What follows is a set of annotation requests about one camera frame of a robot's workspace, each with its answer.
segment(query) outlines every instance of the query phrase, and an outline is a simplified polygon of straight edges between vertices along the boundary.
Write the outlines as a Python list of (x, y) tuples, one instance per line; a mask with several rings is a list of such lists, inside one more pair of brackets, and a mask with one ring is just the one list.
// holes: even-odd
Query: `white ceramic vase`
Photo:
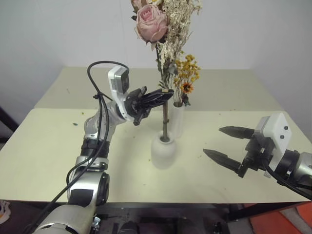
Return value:
[(166, 169), (169, 168), (175, 160), (176, 142), (170, 132), (168, 132), (168, 137), (170, 139), (168, 142), (161, 141), (161, 136), (162, 131), (160, 131), (152, 141), (152, 163), (159, 169)]
[(173, 134), (175, 139), (180, 138), (183, 133), (183, 117), (185, 105), (176, 107), (172, 105), (169, 114), (169, 131)]

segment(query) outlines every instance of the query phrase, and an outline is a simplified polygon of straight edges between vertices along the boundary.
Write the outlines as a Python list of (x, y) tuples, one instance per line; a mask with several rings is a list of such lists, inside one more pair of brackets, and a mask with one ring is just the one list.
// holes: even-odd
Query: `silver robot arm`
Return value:
[[(104, 171), (108, 168), (109, 145), (117, 125), (126, 121), (133, 121), (139, 125), (146, 118), (153, 107), (166, 102), (173, 90), (156, 90), (145, 94), (146, 87), (127, 93), (129, 88), (128, 70), (123, 67), (114, 67), (108, 73), (113, 101), (107, 104), (108, 113), (102, 113), (99, 143), (97, 144), (100, 111), (88, 118), (84, 124), (84, 140), (80, 156), (76, 165), (86, 160), (103, 142), (105, 130), (109, 127), (108, 136), (99, 157), (88, 170), (67, 191), (68, 203), (54, 209), (37, 227), (34, 234), (88, 234), (93, 228), (99, 228), (99, 218), (95, 217), (96, 208), (103, 205), (108, 199), (109, 175)], [(72, 181), (89, 161), (79, 165), (72, 173)]]

